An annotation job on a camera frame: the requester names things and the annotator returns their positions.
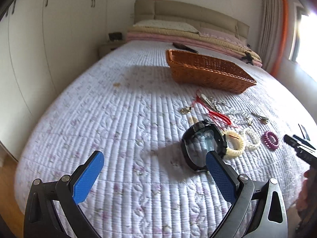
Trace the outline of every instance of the pink hair tie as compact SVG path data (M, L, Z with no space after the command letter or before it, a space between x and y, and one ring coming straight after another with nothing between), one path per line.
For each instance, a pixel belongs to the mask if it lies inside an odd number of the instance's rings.
M264 132L263 136L263 141L266 146L268 146L270 149L276 150L279 147L279 141L278 137L276 136L275 133L271 131L266 131Z

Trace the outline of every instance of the quilted bedspread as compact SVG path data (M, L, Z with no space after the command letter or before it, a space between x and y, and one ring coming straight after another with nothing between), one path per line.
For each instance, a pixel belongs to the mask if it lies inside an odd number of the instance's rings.
M198 86L173 81L165 60L165 50L171 48L170 43L131 41L95 63L56 99L35 127L17 167L15 198L23 212L34 179L56 181L99 150L105 165L80 207L102 237L211 235L230 203L209 172L194 173L184 162L181 137L207 116L197 104L191 113L179 113L191 104ZM301 123L313 140L316 124L300 102L263 69L194 49L231 60L257 80L256 86L239 95L209 88L201 91L237 110L270 118L267 125L254 119L251 128L259 135L275 132L280 139L277 150L262 144L225 162L254 180L275 177L288 208L297 198L308 165L282 138L286 133L300 135ZM56 206L66 231L74 236ZM254 207L252 203L241 228L246 227Z

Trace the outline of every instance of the yellow spiral hair tie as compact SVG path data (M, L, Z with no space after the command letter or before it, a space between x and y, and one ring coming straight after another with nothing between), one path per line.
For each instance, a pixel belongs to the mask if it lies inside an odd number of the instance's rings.
M242 136L235 131L227 130L221 133L226 135L226 140L230 140L234 146L234 149L227 147L227 155L240 156L245 150L245 142Z

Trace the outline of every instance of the pink blanket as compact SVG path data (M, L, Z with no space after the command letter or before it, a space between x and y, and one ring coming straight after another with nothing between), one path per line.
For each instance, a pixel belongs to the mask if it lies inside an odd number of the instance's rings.
M208 50L213 50L219 53L222 53L224 55L229 55L232 57L235 57L239 60L241 60L242 55L239 55L225 47L217 46L215 44L210 44L203 41L193 40L185 37L178 37L178 36L166 36L166 35L160 35L160 34L153 34L153 33L143 33L143 32L128 32L127 41L131 40L151 40L151 41L162 41L162 42L178 42L184 45L188 46L196 46L205 48ZM253 64L262 67L262 63L253 60Z

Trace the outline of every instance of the bedside table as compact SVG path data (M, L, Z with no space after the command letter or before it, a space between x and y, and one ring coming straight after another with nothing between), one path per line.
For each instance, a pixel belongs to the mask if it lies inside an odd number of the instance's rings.
M102 44L99 47L99 59L110 53L111 51L117 49L118 47L124 45L126 42L124 40L118 40L118 41L108 41L104 44Z

